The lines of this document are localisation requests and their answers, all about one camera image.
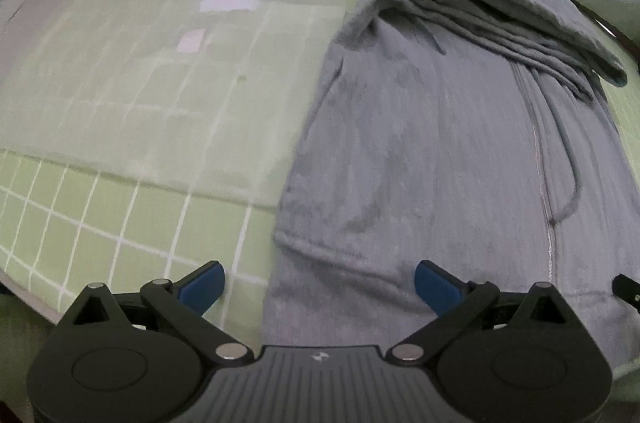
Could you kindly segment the grey zip hoodie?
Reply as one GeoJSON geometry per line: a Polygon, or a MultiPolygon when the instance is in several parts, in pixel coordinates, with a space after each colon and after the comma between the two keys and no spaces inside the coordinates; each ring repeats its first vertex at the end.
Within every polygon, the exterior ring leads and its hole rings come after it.
{"type": "Polygon", "coordinates": [[[280,200],[268,345],[390,347],[428,259],[554,284],[613,368],[639,318],[639,191],[603,91],[623,65],[570,0],[360,0],[326,50],[280,200]]]}

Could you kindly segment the green grid cutting mat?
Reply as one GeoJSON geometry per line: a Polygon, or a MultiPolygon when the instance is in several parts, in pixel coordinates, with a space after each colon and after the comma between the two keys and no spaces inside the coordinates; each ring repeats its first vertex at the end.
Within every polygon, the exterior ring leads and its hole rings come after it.
{"type": "Polygon", "coordinates": [[[357,0],[1,0],[1,267],[51,320],[217,258],[258,339],[274,208],[357,0]]]}

